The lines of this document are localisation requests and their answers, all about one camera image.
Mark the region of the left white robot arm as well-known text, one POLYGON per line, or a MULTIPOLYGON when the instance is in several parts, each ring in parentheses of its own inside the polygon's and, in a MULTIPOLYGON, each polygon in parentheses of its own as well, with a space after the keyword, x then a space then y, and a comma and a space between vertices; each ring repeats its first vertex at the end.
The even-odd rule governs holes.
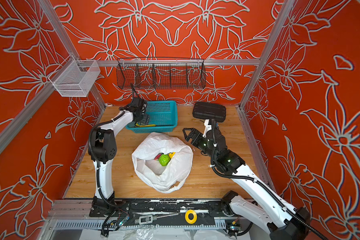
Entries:
POLYGON ((149 121, 147 101, 139 96, 133 84, 131 102, 120 108, 120 112, 111 120, 95 125, 88 140, 88 153, 94 162, 96 191, 93 205, 97 208, 116 209, 122 203, 115 202, 112 185, 112 163, 117 153, 116 136, 128 124, 147 123, 149 121))

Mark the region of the white plastic bag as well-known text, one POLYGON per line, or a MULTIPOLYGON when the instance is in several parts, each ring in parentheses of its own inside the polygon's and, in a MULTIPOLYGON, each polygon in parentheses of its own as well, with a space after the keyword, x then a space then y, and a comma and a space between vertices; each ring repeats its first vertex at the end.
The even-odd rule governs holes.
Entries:
POLYGON ((132 153, 137 176, 156 191, 169 194, 179 190, 191 173, 193 150, 179 138, 150 133, 132 153), (159 154, 173 153, 166 166, 156 160, 159 154))

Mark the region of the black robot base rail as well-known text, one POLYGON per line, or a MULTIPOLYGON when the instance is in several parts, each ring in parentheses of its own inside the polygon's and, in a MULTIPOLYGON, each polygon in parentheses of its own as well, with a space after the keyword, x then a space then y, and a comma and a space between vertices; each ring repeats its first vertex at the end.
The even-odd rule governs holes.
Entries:
POLYGON ((117 199, 116 209, 97 208, 91 204, 89 220, 97 220, 97 229, 164 227, 185 229, 217 229, 244 232, 249 220, 234 214, 220 199, 117 199), (187 210, 194 210, 198 219, 190 225, 185 220, 187 210))

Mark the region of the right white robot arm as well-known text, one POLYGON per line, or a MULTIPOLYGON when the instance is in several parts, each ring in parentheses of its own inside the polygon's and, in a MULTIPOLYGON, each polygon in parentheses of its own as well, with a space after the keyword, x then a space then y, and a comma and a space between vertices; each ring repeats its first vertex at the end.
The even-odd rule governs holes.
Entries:
POLYGON ((210 167, 216 175, 234 181, 255 201, 249 203, 230 191, 225 195, 225 202, 234 214, 257 225, 272 240, 304 240, 309 233, 326 239, 324 234, 310 225, 311 216, 306 208, 297 209, 282 199, 256 176, 238 154, 227 147, 216 120, 205 120, 204 125, 204 132, 184 128, 185 140, 210 157, 210 167))

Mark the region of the yellow banana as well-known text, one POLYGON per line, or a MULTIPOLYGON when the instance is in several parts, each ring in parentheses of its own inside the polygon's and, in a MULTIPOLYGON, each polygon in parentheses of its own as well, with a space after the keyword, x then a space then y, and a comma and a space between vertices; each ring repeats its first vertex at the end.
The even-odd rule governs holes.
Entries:
POLYGON ((136 128, 150 128, 150 127, 155 127, 155 126, 156 126, 155 124, 142 125, 139 123, 135 123, 136 128))

